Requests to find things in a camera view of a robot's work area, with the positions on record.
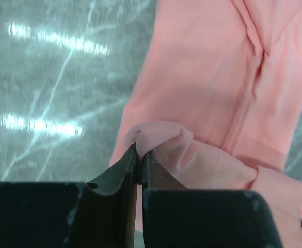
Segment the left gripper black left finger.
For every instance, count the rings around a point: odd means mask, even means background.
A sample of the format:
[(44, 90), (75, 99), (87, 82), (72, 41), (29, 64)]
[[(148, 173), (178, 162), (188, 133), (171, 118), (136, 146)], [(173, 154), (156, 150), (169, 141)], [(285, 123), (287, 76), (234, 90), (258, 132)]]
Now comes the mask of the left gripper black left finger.
[(90, 182), (0, 182), (0, 247), (132, 247), (138, 155)]

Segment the salmon orange t shirt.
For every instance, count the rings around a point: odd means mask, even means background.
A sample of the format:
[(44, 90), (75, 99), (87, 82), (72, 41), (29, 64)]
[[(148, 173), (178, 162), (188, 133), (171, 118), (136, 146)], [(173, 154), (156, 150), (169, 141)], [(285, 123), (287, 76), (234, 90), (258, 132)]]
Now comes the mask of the salmon orange t shirt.
[(302, 112), (302, 1), (158, 1), (110, 164), (131, 144), (183, 185), (259, 192), (302, 247), (302, 182), (283, 174)]

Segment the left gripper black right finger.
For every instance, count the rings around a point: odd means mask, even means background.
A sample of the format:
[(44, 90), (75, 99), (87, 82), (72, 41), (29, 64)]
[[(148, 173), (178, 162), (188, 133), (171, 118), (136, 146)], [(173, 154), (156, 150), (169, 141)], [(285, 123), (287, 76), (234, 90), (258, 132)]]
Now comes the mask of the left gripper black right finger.
[(282, 247), (263, 197), (188, 189), (148, 152), (142, 161), (145, 247)]

